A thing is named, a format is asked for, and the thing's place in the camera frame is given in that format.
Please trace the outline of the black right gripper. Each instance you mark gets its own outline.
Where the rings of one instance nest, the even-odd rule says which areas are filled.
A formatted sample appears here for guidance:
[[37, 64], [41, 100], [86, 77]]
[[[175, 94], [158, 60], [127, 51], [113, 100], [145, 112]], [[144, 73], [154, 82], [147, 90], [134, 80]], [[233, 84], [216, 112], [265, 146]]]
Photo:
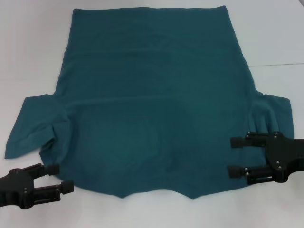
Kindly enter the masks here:
[[264, 147], [266, 144], [265, 166], [227, 167], [230, 178], [245, 178], [248, 185], [266, 182], [287, 182], [288, 177], [298, 171], [304, 171], [304, 139], [290, 139], [281, 132], [247, 132], [245, 137], [231, 137], [231, 148]]

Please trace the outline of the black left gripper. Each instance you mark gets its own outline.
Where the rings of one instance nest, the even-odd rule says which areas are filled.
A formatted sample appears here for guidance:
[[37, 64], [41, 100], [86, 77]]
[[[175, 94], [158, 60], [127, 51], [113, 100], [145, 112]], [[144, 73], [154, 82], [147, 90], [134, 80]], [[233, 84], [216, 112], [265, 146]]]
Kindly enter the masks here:
[[0, 207], [18, 206], [29, 209], [34, 205], [61, 200], [61, 194], [74, 192], [73, 181], [63, 181], [58, 185], [33, 189], [33, 179], [45, 175], [59, 174], [59, 164], [44, 166], [41, 163], [24, 169], [13, 169], [0, 178]]

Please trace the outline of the teal blue shirt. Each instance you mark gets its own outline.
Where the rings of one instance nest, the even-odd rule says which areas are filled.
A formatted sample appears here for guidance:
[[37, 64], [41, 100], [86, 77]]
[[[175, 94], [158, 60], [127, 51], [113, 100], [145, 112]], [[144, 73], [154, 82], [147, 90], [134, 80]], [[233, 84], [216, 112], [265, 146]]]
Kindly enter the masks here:
[[56, 90], [24, 100], [5, 158], [40, 149], [83, 189], [195, 199], [265, 164], [231, 137], [276, 131], [294, 137], [290, 101], [256, 90], [225, 6], [74, 9]]

